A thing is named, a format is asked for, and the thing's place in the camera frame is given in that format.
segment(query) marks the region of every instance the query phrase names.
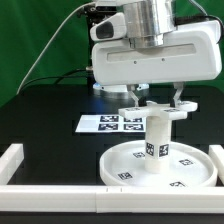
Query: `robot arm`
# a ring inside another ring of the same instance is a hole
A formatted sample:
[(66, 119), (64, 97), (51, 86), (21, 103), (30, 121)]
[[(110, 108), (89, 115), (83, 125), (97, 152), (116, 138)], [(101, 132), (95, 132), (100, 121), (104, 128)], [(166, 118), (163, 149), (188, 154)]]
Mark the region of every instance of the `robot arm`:
[(101, 85), (210, 80), (222, 69), (217, 21), (175, 26), (172, 0), (98, 1), (123, 12), (91, 29)]

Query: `white cylinder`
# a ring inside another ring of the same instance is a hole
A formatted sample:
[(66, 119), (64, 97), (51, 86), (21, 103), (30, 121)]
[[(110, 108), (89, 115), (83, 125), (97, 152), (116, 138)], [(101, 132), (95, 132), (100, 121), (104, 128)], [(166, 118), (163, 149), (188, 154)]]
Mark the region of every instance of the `white cylinder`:
[(171, 120), (147, 117), (145, 136), (145, 169), (150, 173), (169, 171)]

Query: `white plastic part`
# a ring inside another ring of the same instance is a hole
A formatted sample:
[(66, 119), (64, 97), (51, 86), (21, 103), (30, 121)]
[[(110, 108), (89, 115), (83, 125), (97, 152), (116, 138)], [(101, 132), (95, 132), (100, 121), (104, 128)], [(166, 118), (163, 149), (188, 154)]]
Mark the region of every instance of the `white plastic part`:
[(101, 85), (214, 79), (222, 69), (219, 38), (219, 23), (208, 21), (178, 26), (160, 47), (133, 50), (126, 39), (98, 43), (94, 76)]
[(176, 105), (176, 108), (186, 112), (194, 112), (198, 109), (198, 104), (190, 101), (181, 101)]
[[(184, 144), (170, 142), (168, 170), (155, 174), (145, 170), (145, 144), (144, 140), (133, 141), (107, 150), (100, 159), (103, 182), (109, 186), (215, 186), (217, 169), (207, 154)], [(161, 169), (160, 164), (154, 165), (155, 169)]]
[(116, 0), (93, 0), (96, 2), (96, 7), (106, 6), (106, 7), (116, 7)]
[(224, 184), (224, 149), (221, 145), (210, 145), (209, 156), (218, 169), (218, 176)]
[(0, 185), (5, 185), (12, 178), (24, 159), (23, 145), (12, 144), (0, 158)]
[(0, 211), (224, 213), (224, 188), (1, 186)]
[[(114, 35), (111, 38), (99, 38), (97, 35), (97, 29), (100, 26), (103, 26), (105, 23), (111, 23), (113, 26)], [(93, 41), (106, 41), (106, 40), (116, 40), (125, 37), (127, 34), (127, 27), (125, 24), (125, 18), (123, 13), (117, 13), (114, 16), (111, 16), (109, 19), (104, 20), (103, 22), (95, 25), (90, 30), (90, 35)]]
[(170, 108), (169, 105), (150, 104), (146, 107), (130, 107), (118, 110), (119, 114), (126, 119), (136, 119), (148, 116), (158, 116), (167, 120), (180, 120), (187, 118), (187, 112), (176, 108)]
[[(166, 174), (169, 172), (171, 140), (171, 120), (160, 117), (147, 117), (145, 135), (145, 170), (152, 174)], [(160, 157), (160, 148), (163, 147), (164, 155)]]

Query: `white block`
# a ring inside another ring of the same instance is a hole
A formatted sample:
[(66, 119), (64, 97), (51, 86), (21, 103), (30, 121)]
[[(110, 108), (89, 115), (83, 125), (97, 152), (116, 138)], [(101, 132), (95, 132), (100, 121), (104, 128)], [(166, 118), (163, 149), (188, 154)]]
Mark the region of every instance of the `white block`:
[(218, 176), (224, 184), (224, 149), (221, 145), (210, 145), (209, 156), (218, 169)]
[(12, 144), (0, 158), (0, 185), (6, 185), (24, 159), (23, 145)]

